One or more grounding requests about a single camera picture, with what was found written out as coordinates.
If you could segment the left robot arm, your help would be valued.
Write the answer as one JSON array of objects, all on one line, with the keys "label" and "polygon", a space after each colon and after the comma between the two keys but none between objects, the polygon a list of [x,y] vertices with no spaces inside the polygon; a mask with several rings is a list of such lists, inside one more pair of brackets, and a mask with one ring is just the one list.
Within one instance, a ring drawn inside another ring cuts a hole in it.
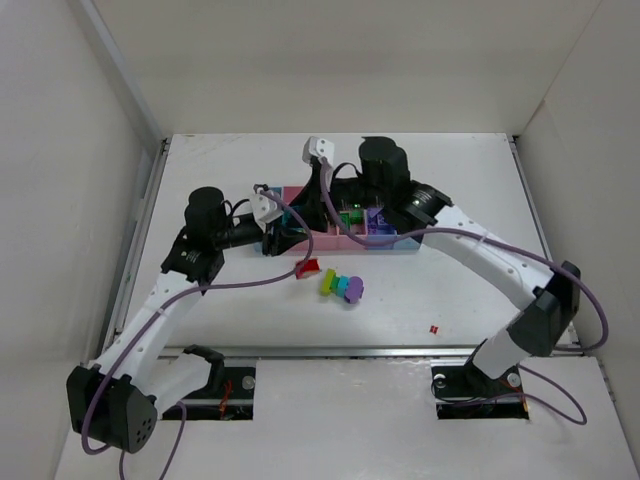
[{"label": "left robot arm", "polygon": [[195,391],[215,393],[224,385],[225,357],[209,347],[188,346],[166,370],[154,367],[173,330],[206,292],[219,289],[214,280],[224,250],[257,242],[283,214],[307,226],[265,186],[256,186],[249,204],[251,213],[235,220],[219,189],[193,191],[185,225],[143,307],[92,365],[69,375],[71,423],[87,454],[140,451],[167,410]]}]

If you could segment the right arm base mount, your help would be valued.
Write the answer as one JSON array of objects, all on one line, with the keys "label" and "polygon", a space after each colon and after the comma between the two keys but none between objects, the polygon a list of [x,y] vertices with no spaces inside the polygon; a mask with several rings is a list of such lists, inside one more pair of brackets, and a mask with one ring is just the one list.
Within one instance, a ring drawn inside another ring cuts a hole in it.
[{"label": "right arm base mount", "polygon": [[434,366],[431,374],[439,420],[529,419],[526,401],[520,396],[522,380],[517,366],[498,379],[462,365]]}]

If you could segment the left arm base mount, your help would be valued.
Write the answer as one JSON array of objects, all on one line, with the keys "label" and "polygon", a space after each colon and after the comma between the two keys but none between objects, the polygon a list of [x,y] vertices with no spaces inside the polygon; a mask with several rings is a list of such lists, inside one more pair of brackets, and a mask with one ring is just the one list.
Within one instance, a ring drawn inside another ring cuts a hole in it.
[{"label": "left arm base mount", "polygon": [[206,383],[183,398],[188,421],[251,421],[257,380],[256,362],[226,359],[209,347],[191,345],[188,359],[207,362]]}]

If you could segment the red round flower lego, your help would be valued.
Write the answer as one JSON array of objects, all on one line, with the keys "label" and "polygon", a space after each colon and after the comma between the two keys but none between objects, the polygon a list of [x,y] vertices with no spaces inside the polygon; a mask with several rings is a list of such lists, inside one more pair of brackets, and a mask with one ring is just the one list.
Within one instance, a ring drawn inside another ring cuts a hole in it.
[{"label": "red round flower lego", "polygon": [[317,275],[322,271],[318,259],[310,258],[308,260],[300,260],[295,264],[295,277],[297,280]]}]

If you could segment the green lego row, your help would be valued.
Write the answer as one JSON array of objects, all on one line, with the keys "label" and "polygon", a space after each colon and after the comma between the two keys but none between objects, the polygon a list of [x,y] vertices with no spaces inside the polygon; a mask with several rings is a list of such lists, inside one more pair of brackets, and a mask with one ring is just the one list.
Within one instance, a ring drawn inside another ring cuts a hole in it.
[{"label": "green lego row", "polygon": [[355,235],[366,234],[366,215],[363,209],[341,211],[339,215],[350,232]]}]

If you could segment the lime tall lego brick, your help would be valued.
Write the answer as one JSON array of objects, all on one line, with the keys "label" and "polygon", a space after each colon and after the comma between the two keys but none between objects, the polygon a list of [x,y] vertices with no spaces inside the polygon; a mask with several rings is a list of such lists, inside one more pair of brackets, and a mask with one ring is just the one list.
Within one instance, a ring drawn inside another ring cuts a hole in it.
[{"label": "lime tall lego brick", "polygon": [[334,291],[334,283],[337,280],[336,271],[334,269],[328,269],[321,282],[320,294],[322,296],[329,296]]}]

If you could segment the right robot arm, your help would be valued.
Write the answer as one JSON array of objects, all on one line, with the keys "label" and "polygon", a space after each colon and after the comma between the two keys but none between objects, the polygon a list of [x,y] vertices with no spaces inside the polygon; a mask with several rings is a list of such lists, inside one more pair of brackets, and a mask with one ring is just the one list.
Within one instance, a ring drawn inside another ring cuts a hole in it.
[{"label": "right robot arm", "polygon": [[294,203],[323,231],[328,222],[340,229],[337,207],[379,205],[399,238],[423,242],[467,267],[497,288],[517,308],[517,315],[473,351],[461,376],[468,382],[489,382],[528,357],[552,353],[580,305],[580,271],[570,262],[560,266],[530,257],[505,244],[474,222],[451,198],[435,187],[412,179],[406,151],[388,137],[369,136],[358,149],[361,170],[337,179],[335,146],[311,136],[302,159],[311,177]]}]

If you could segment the lavender flower lego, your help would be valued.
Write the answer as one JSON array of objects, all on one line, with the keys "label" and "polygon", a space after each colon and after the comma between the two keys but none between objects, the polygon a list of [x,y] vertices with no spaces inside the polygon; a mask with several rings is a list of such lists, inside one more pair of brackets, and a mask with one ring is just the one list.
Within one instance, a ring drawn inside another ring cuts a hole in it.
[{"label": "lavender flower lego", "polygon": [[348,279],[347,287],[344,292],[344,299],[349,304],[356,304],[362,298],[364,293],[363,280],[358,276],[352,276]]}]

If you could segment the purple lego brick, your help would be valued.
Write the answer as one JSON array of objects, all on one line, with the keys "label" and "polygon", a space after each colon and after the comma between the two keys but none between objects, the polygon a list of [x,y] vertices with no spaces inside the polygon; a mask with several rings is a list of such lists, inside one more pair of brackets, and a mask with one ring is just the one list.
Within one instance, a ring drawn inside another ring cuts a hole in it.
[{"label": "purple lego brick", "polygon": [[366,210],[366,219],[369,236],[390,236],[396,234],[395,228],[386,222],[381,208],[368,208]]}]

